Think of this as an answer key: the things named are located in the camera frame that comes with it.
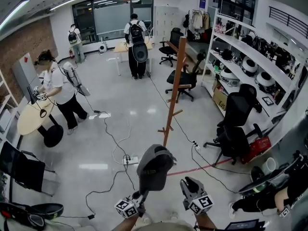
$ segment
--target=wooden coat rack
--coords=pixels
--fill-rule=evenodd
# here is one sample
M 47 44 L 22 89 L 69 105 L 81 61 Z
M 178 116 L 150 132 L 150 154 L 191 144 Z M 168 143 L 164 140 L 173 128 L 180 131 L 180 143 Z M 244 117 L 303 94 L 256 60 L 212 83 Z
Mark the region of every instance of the wooden coat rack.
M 164 134 L 163 146 L 167 145 L 169 131 L 170 130 L 173 131 L 173 128 L 171 127 L 172 117 L 183 112 L 183 110 L 174 112 L 174 106 L 175 106 L 176 99 L 177 99 L 178 89 L 192 87 L 191 85 L 180 85 L 181 71 L 186 62 L 186 54 L 185 54 L 186 41 L 187 41 L 186 37 L 181 37 L 179 48 L 175 47 L 169 41 L 166 42 L 178 54 L 178 61 L 177 61 L 177 67 L 175 70 L 175 75 L 174 75 L 174 80 L 173 80 L 172 96 L 171 96 L 171 99 L 167 100 L 167 103 L 170 103 L 170 107 L 169 107 L 169 114 L 168 114 L 166 129 L 163 128 L 162 130 L 158 130 L 158 132 L 162 132 Z

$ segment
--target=white bucket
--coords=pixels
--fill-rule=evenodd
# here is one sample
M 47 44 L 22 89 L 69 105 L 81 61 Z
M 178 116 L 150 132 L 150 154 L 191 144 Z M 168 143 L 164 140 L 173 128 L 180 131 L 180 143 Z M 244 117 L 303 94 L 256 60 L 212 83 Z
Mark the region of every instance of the white bucket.
M 265 175 L 273 172 L 276 169 L 276 162 L 274 158 L 269 157 L 266 162 L 262 165 L 262 171 Z

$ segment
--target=power strip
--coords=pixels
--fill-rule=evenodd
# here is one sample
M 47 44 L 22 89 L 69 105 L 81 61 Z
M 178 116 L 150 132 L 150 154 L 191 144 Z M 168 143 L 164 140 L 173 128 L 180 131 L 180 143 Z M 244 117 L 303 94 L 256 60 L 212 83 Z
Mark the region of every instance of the power strip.
M 130 160 L 126 161 L 126 158 L 123 158 L 123 164 L 124 165 L 132 165 L 132 164 L 138 164 L 139 160 L 137 156 L 131 157 Z

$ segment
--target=desk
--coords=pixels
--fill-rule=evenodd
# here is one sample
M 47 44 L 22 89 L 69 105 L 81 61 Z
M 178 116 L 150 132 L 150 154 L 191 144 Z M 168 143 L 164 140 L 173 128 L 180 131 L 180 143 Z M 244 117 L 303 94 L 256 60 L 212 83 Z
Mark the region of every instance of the desk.
M 35 130 L 38 130 L 44 137 L 44 143 L 47 147 L 56 146 L 63 137 L 63 128 L 55 121 L 51 115 L 51 111 L 54 107 L 52 102 L 53 100 L 50 101 L 49 99 L 45 101 L 38 101 L 39 106 L 42 109 L 45 107 L 44 110 L 47 112 L 43 118 L 41 118 L 39 115 L 40 108 L 38 104 L 28 103 L 19 116 L 17 122 L 18 133 L 21 135 L 27 135 Z M 51 126 L 48 130 L 42 126 L 47 117 L 49 117 L 50 120 L 54 123 L 54 125 Z
M 148 51 L 153 49 L 151 40 L 147 42 L 146 47 L 148 48 Z M 117 61 L 117 57 L 120 58 L 120 62 L 123 62 L 121 53 L 124 53 L 124 52 L 128 52 L 128 46 L 126 46 L 126 41 L 119 42 L 114 49 L 114 53 L 116 54 L 115 61 L 116 61 L 117 73 L 119 76 L 120 76 L 120 69 L 119 69 L 119 63 Z M 152 72 L 152 59 L 150 58 L 150 53 L 149 53 L 149 72 L 150 73 Z

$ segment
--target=office chair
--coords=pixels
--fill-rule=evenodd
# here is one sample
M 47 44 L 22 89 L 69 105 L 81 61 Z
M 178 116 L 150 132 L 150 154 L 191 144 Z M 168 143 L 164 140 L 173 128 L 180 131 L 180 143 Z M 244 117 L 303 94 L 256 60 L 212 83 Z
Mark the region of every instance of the office chair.
M 228 95 L 225 118 L 217 124 L 217 138 L 213 140 L 214 143 L 206 142 L 203 145 L 203 147 L 212 145 L 221 148 L 221 152 L 213 164 L 214 167 L 222 155 L 231 157 L 233 159 L 232 164 L 234 165 L 236 163 L 236 157 L 243 157 L 250 150 L 247 138 L 254 134 L 257 134 L 260 138 L 263 136 L 257 124 L 253 124 L 255 129 L 247 135 L 239 127 L 246 123 L 254 107 L 253 100 L 257 96 L 257 90 L 248 84 L 241 86 L 240 90 L 242 91 L 233 92 Z
M 179 102 L 179 97 L 181 95 L 181 93 L 186 94 L 187 96 L 191 97 L 191 101 L 193 102 L 194 97 L 189 94 L 186 89 L 188 89 L 189 91 L 193 88 L 196 87 L 196 83 L 197 83 L 197 75 L 198 75 L 198 67 L 201 61 L 203 61 L 205 59 L 205 52 L 200 52 L 197 55 L 197 63 L 195 64 L 195 66 L 192 69 L 191 73 L 186 73 L 186 68 L 184 68 L 184 72 L 181 72 L 181 77 L 180 77 L 180 85 L 191 85 L 192 87 L 189 88 L 178 88 L 178 96 L 176 99 L 176 103 Z M 175 70 L 172 71 L 172 73 L 169 75 L 167 82 L 169 84 L 173 84 L 174 82 L 174 76 L 175 76 Z M 169 91 L 172 91 L 173 89 L 167 89 L 165 90 L 165 93 L 168 94 Z
M 36 160 L 28 159 L 29 155 Z M 11 146 L 7 141 L 3 144 L 0 153 L 0 170 L 15 179 L 15 182 L 26 188 L 39 193 L 44 193 L 50 197 L 53 194 L 42 191 L 44 171 L 55 173 L 51 169 L 46 169 L 46 164 L 36 158 L 31 152 L 19 151 Z
M 180 32 L 180 29 L 175 27 L 172 29 L 171 31 L 171 36 L 170 36 L 170 43 L 172 43 L 175 47 L 179 47 L 179 43 L 180 43 L 180 37 L 184 36 L 183 33 Z M 162 61 L 159 64 L 162 64 L 163 62 L 169 61 L 171 63 L 171 67 L 173 67 L 173 63 L 172 61 L 176 61 L 176 59 L 174 59 L 172 57 L 172 55 L 177 55 L 177 53 L 170 47 L 170 46 L 165 46 L 165 42 L 164 38 L 163 41 L 161 41 L 160 43 L 163 44 L 163 47 L 159 48 L 159 51 L 165 55 L 167 55 L 167 57 L 162 57 Z

